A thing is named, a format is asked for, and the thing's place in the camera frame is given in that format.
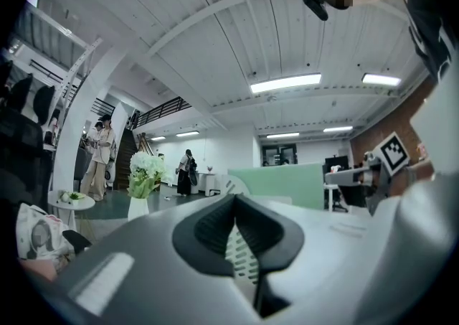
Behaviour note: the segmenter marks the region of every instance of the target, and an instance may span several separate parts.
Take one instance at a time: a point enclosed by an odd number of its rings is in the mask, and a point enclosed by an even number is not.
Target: fluorescent light
[[[340,131],[350,131],[352,130],[352,126],[343,126],[343,127],[332,127],[332,128],[326,128],[323,130],[324,133],[338,133]]]
[[[292,138],[299,135],[300,133],[280,133],[278,135],[268,135],[266,138]]]
[[[362,82],[366,84],[388,85],[391,87],[398,86],[401,81],[402,79],[399,79],[398,77],[373,75],[373,74],[365,74],[364,78],[362,79]]]
[[[312,85],[321,82],[321,74],[311,74],[304,76],[284,77],[283,79],[265,81],[264,83],[253,84],[252,93],[267,92],[269,90],[298,87],[299,85]]]
[[[198,131],[192,131],[191,133],[178,133],[177,136],[181,138],[182,136],[197,135],[198,133],[199,133]]]

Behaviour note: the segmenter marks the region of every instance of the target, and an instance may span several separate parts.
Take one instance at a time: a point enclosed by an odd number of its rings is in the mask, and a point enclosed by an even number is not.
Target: mint green panel
[[[321,164],[232,169],[252,195],[289,196],[293,205],[323,210],[323,173]]]

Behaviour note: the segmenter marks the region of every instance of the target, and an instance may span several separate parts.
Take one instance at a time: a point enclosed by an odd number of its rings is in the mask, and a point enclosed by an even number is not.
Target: gray floor
[[[202,199],[204,194],[182,197],[176,188],[161,185],[160,192],[152,192],[148,197],[150,213],[176,207],[187,202]],[[108,191],[104,200],[95,206],[76,214],[77,230],[92,243],[103,239],[128,221],[131,198],[127,191]]]

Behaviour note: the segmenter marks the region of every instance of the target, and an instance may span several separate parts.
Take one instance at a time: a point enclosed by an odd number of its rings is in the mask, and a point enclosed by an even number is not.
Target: brick wall
[[[398,136],[402,139],[410,155],[411,162],[415,163],[418,159],[416,148],[420,140],[411,127],[410,119],[424,103],[424,99],[429,96],[434,87],[434,82],[426,79],[411,96],[392,113],[364,133],[353,138],[351,140],[351,147],[354,155],[354,163],[360,163],[366,151],[373,150],[376,145],[388,137],[393,131],[397,132]]]

